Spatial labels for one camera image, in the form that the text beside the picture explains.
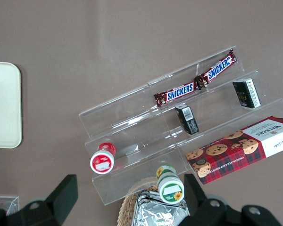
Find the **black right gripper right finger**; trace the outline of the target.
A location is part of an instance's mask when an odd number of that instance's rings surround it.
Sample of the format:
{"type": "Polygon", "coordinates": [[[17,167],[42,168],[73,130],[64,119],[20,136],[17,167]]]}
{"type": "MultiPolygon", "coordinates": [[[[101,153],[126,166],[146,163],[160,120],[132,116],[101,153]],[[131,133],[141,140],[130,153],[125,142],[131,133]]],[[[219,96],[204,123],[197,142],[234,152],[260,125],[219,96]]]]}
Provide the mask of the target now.
{"type": "Polygon", "coordinates": [[[218,198],[208,198],[193,174],[184,175],[184,199],[190,215],[181,226],[280,226],[266,208],[245,205],[234,210],[218,198]]]}

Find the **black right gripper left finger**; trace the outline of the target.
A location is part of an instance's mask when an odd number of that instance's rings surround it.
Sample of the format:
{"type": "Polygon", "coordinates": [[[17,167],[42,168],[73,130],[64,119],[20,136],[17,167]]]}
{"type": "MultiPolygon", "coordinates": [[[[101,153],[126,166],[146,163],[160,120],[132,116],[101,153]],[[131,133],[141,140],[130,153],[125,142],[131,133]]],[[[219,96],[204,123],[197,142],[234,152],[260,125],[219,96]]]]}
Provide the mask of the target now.
{"type": "Polygon", "coordinates": [[[44,201],[33,201],[8,216],[0,209],[0,226],[61,226],[77,200],[77,175],[69,174],[44,201]]]}

